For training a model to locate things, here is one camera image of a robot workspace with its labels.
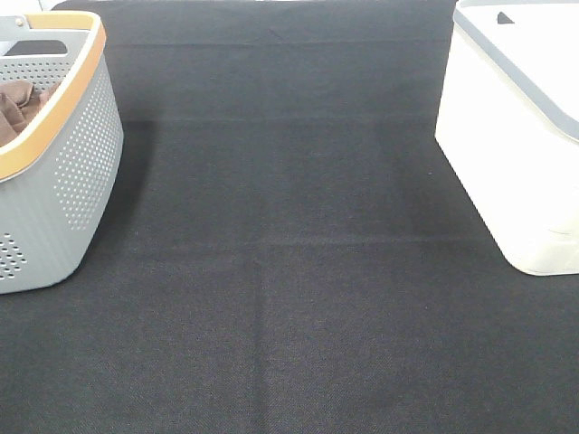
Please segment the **brown towel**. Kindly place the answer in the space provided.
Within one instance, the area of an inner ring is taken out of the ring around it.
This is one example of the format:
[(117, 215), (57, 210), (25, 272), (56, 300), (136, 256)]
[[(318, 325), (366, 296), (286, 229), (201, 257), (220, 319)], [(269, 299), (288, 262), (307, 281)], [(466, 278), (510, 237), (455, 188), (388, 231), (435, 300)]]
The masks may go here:
[(47, 90), (38, 90), (24, 80), (1, 85), (1, 146), (24, 131), (59, 86), (57, 82)]

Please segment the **grey perforated laundry basket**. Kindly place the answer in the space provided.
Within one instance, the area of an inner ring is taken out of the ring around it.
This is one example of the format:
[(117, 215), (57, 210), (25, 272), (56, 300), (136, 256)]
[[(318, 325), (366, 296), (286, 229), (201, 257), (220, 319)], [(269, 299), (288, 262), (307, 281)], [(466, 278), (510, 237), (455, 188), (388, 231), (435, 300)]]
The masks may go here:
[(1, 38), (64, 46), (1, 59), (3, 83), (25, 80), (52, 92), (1, 149), (1, 290), (9, 294), (52, 286), (79, 267), (115, 183), (123, 130), (98, 15), (5, 16)]

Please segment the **white storage bin grey rim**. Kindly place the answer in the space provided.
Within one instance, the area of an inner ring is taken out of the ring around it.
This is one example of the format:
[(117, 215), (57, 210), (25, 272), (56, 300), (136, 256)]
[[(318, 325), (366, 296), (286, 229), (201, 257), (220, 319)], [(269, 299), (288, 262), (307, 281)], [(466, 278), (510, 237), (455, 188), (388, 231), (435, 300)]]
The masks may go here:
[(435, 137), (514, 268), (577, 272), (575, 1), (459, 1)]

